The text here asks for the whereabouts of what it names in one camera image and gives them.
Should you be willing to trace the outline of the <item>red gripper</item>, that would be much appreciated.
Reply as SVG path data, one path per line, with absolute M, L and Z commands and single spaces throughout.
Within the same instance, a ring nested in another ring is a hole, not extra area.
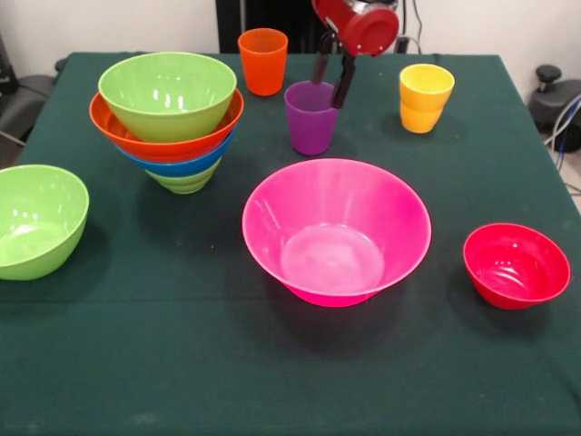
M 311 82 L 320 84 L 325 75 L 333 46 L 345 52 L 342 71 L 333 88 L 330 105 L 341 109 L 356 71 L 355 56 L 383 54 L 396 40 L 399 19 L 398 1 L 313 0 L 315 15 L 325 26 L 314 62 Z

